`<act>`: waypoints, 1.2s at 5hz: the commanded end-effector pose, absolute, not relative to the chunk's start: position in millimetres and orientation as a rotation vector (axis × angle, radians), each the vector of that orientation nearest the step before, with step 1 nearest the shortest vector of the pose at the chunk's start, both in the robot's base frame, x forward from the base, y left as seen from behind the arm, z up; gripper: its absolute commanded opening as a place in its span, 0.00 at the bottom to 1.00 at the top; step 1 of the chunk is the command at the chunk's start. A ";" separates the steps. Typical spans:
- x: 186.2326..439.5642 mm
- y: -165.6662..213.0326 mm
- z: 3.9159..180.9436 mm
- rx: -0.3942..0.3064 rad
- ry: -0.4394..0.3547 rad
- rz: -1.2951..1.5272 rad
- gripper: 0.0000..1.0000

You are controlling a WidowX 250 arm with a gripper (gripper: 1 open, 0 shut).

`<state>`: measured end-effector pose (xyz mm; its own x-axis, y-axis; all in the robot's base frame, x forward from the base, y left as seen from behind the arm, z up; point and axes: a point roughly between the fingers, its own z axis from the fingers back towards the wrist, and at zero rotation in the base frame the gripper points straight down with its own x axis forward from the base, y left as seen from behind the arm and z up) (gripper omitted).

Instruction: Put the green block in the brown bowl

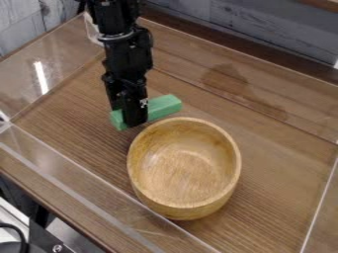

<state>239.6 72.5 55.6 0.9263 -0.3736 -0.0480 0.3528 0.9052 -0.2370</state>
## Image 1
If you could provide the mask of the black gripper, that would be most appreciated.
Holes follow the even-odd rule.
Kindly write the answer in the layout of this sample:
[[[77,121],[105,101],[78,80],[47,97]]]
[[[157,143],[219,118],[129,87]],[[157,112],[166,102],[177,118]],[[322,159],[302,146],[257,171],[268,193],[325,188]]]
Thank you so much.
[[[101,33],[98,39],[105,45],[102,80],[111,109],[123,109],[127,127],[137,127],[149,119],[146,74],[154,67],[153,34],[149,29],[134,27],[127,33]]]

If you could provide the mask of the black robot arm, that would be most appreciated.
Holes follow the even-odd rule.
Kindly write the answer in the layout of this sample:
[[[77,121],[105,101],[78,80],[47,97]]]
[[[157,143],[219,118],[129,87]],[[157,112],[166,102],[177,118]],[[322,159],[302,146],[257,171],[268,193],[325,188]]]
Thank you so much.
[[[149,119],[147,72],[154,67],[153,34],[138,24],[141,0],[77,0],[98,26],[98,40],[111,109],[122,112],[122,123],[137,127]]]

